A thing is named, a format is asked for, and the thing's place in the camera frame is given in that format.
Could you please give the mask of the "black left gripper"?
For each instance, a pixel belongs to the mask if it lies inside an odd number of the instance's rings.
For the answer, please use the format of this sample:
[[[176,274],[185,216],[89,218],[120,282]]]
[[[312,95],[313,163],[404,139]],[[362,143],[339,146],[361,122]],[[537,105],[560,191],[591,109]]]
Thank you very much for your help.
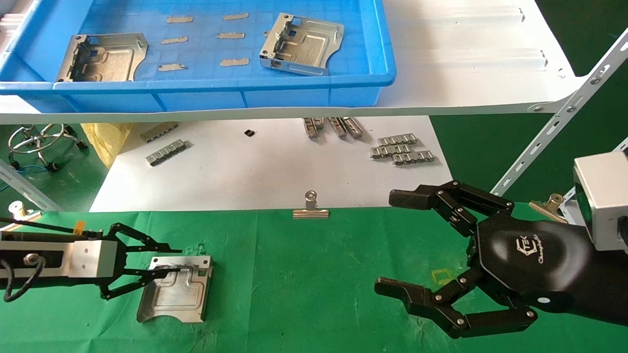
[[[128,246],[118,234],[137,240],[141,245]],[[182,270],[173,266],[162,266],[152,270],[123,269],[123,256],[133,252],[182,254],[183,251],[174,250],[168,243],[159,243],[147,234],[122,223],[112,224],[108,237],[104,238],[20,231],[1,232],[1,259],[14,270],[14,288],[26,284],[35,273],[40,260],[44,261],[43,270],[31,281],[32,288],[100,284],[101,297],[104,300],[139,290],[156,279],[164,279],[170,273],[179,273]],[[110,288],[125,276],[131,276],[135,280]]]

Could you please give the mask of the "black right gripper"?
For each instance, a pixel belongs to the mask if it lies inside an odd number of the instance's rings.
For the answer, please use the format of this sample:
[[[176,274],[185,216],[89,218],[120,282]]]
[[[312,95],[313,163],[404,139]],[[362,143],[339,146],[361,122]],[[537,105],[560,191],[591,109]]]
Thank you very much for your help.
[[[391,190],[389,204],[435,210],[462,236],[476,235],[480,270],[469,269],[437,291],[386,277],[374,284],[377,294],[399,299],[408,314],[430,319],[452,339],[524,331],[538,318],[529,306],[552,313],[590,311],[586,272],[593,245],[583,227],[510,217],[513,202],[456,180]],[[469,210],[489,218],[478,224]],[[471,314],[455,310],[453,304],[478,284],[508,308]]]

